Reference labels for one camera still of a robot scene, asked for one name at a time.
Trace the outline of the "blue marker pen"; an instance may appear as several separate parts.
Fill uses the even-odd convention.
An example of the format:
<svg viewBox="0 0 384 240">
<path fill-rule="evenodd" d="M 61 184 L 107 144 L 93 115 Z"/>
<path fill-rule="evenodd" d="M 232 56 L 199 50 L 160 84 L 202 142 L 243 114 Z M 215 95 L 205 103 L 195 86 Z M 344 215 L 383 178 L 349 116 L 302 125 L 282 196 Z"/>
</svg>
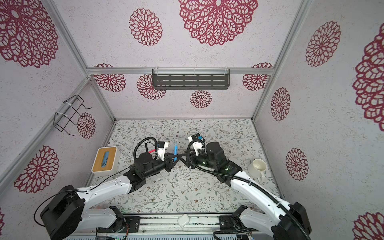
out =
<svg viewBox="0 0 384 240">
<path fill-rule="evenodd" d="M 178 142 L 175 142 L 174 155 L 178 154 Z"/>
</svg>

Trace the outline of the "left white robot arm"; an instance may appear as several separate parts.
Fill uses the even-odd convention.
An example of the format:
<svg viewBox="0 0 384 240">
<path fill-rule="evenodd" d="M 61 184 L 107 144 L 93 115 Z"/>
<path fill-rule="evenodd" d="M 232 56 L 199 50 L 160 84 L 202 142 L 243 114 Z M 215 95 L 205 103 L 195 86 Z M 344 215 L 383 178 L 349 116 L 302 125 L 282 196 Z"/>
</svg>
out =
<svg viewBox="0 0 384 240">
<path fill-rule="evenodd" d="M 148 177 L 162 170 L 170 172 L 184 157 L 165 154 L 162 160 L 152 159 L 151 154 L 140 154 L 134 164 L 120 171 L 120 176 L 105 179 L 98 185 L 74 188 L 65 186 L 48 199 L 40 217 L 50 239 L 63 240 L 76 231 L 104 229 L 120 232 L 127 227 L 123 213 L 116 206 L 94 209 L 94 206 L 115 196 L 132 193 L 146 184 Z"/>
</svg>

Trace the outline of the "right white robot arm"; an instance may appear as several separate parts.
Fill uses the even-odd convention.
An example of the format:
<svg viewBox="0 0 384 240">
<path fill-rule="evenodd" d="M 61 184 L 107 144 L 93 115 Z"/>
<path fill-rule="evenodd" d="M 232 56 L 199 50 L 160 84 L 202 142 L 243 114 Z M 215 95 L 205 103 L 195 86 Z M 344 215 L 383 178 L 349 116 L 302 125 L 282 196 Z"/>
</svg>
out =
<svg viewBox="0 0 384 240">
<path fill-rule="evenodd" d="M 221 183 L 238 191 L 262 212 L 240 206 L 231 216 L 228 229 L 219 234 L 245 234 L 254 231 L 274 240 L 309 240 L 312 227 L 304 206 L 277 197 L 256 183 L 243 169 L 227 159 L 218 142 L 206 144 L 204 140 L 189 142 L 186 149 L 187 166 L 215 176 Z"/>
</svg>

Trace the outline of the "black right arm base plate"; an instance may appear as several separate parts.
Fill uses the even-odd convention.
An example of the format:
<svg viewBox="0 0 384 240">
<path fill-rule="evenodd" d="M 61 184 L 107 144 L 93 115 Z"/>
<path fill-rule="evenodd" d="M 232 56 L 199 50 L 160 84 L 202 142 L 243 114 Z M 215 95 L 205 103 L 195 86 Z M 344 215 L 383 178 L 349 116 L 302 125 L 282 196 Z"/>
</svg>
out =
<svg viewBox="0 0 384 240">
<path fill-rule="evenodd" d="M 223 232 L 239 232 L 239 231 L 255 231 L 255 229 L 247 228 L 241 223 L 239 219 L 236 219 L 230 215 L 219 216 L 220 230 Z"/>
</svg>

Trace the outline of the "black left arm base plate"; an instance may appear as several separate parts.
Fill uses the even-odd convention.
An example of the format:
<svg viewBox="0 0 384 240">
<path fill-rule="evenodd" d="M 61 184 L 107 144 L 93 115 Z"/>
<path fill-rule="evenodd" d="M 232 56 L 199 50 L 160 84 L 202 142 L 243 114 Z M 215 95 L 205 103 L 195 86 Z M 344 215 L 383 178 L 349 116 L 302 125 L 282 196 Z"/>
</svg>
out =
<svg viewBox="0 0 384 240">
<path fill-rule="evenodd" d="M 141 217 L 136 216 L 128 216 L 125 217 L 125 221 L 122 222 L 121 220 L 117 219 L 117 223 L 114 223 L 109 228 L 98 228 L 97 233 L 106 233 L 106 234 L 120 234 L 120 233 L 137 233 L 139 231 Z"/>
</svg>

